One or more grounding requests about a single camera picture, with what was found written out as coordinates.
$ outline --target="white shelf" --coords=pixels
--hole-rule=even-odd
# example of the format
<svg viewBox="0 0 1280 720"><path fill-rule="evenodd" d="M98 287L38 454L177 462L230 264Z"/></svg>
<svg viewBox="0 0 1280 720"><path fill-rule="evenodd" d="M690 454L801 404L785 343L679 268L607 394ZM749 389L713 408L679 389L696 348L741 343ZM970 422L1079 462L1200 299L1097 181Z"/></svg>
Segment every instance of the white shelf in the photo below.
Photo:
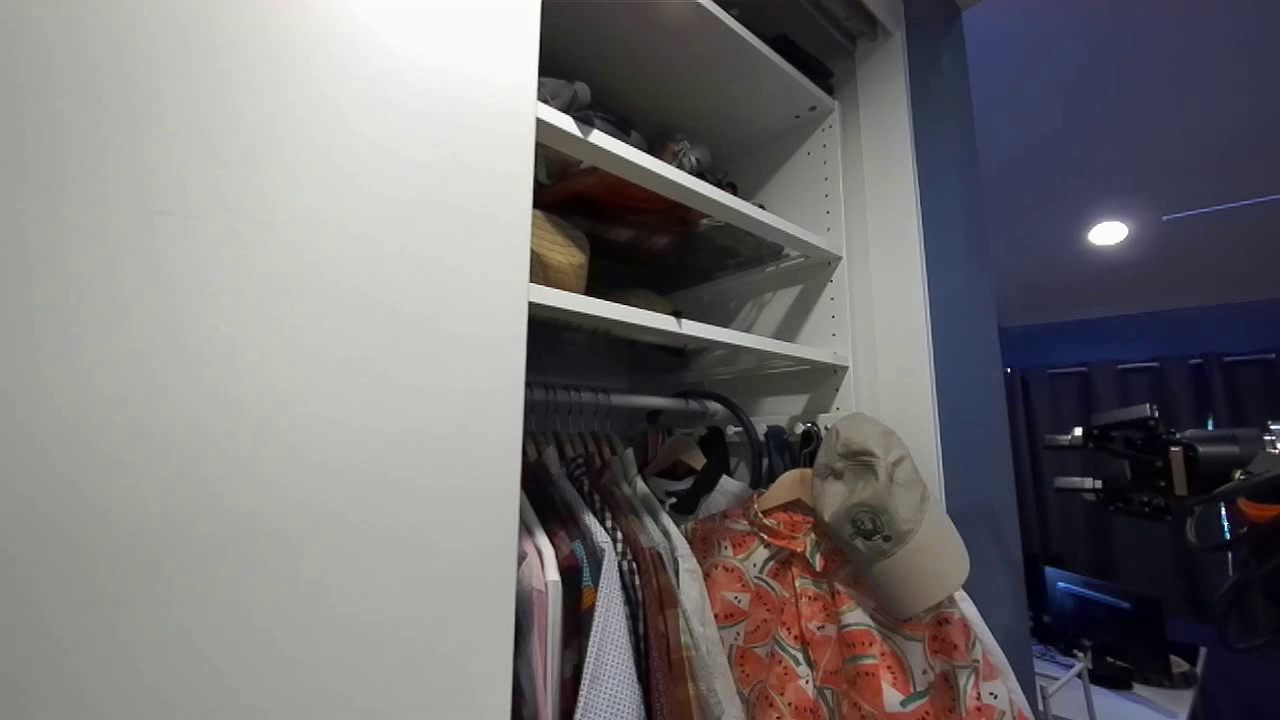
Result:
<svg viewBox="0 0 1280 720"><path fill-rule="evenodd" d="M558 321L558 326L574 326L574 327L605 333L622 341L661 343L661 348L736 351L741 362L749 355L762 362L762 369L850 371L850 365L826 348L803 348L774 338L661 318L649 308L629 308L629 305L576 298L544 285L528 285L528 313L541 321Z"/></svg>
<svg viewBox="0 0 1280 720"><path fill-rule="evenodd" d="M727 170L838 114L713 0L544 0L541 71L587 79L599 107L693 136Z"/></svg>
<svg viewBox="0 0 1280 720"><path fill-rule="evenodd" d="M789 224L707 181L696 181L599 129L582 129L574 118L541 106L538 107L538 141L574 158L574 160L583 160L583 166L598 166L622 181L631 181L657 195L668 195L684 210L696 210L703 213L707 220L720 220L736 231L749 231L756 239L769 239L801 261L838 261L838 253L828 248L826 237L801 230L801 224Z"/></svg>

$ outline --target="floral shirt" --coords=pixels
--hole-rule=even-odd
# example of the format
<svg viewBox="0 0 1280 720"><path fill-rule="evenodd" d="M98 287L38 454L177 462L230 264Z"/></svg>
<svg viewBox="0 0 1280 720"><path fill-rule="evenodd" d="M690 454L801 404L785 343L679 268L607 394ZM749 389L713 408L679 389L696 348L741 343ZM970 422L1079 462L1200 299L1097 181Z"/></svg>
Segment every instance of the floral shirt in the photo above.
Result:
<svg viewBox="0 0 1280 720"><path fill-rule="evenodd" d="M803 505L696 522L713 612L749 718L1027 720L1003 665L956 600L875 626Z"/></svg>

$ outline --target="beige cap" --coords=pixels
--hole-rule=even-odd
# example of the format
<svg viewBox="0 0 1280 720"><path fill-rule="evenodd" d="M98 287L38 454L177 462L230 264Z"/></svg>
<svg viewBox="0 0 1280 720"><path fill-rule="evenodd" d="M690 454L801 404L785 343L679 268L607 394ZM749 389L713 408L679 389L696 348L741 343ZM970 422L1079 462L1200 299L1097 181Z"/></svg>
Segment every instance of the beige cap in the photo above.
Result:
<svg viewBox="0 0 1280 720"><path fill-rule="evenodd" d="M884 616L920 616L970 582L970 548L906 447L873 418L845 418L818 454L818 511Z"/></svg>

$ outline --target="ceiling light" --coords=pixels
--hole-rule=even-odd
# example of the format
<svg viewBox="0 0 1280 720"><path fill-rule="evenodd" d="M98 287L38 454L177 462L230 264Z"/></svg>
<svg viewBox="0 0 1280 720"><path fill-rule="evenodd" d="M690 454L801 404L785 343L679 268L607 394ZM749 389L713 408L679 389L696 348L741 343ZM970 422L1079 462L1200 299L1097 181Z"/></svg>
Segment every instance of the ceiling light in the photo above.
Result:
<svg viewBox="0 0 1280 720"><path fill-rule="evenodd" d="M1130 224L1123 220L1097 220L1093 230L1088 230L1088 246L1093 248L1118 248L1118 246L1123 246L1130 239Z"/></svg>

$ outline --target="white closet door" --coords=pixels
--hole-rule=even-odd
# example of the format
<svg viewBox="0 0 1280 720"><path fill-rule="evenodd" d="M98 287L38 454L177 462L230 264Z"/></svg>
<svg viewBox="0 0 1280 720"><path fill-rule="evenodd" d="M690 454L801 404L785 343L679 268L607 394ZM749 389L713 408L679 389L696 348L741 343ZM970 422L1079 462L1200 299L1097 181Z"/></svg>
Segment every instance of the white closet door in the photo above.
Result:
<svg viewBox="0 0 1280 720"><path fill-rule="evenodd" d="M0 5L0 718L506 718L531 40Z"/></svg>

